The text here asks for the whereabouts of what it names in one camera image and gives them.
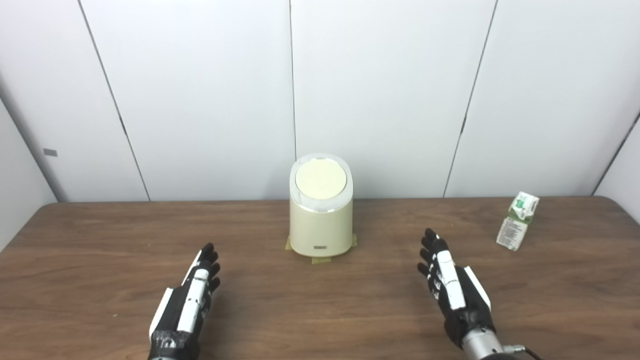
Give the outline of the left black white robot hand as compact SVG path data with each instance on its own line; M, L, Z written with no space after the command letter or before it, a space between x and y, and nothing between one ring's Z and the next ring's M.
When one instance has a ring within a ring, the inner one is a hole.
M195 256L181 285L167 287L151 320L149 360L198 360L199 337L220 286L221 266L214 244L207 243Z

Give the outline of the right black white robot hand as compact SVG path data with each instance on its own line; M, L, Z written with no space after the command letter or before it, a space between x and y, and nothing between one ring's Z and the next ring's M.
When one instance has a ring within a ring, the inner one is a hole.
M429 291L445 318L445 333L455 346L472 331L496 332L486 291L470 267L455 264L446 240L426 228L419 251L423 262L418 271L425 276Z

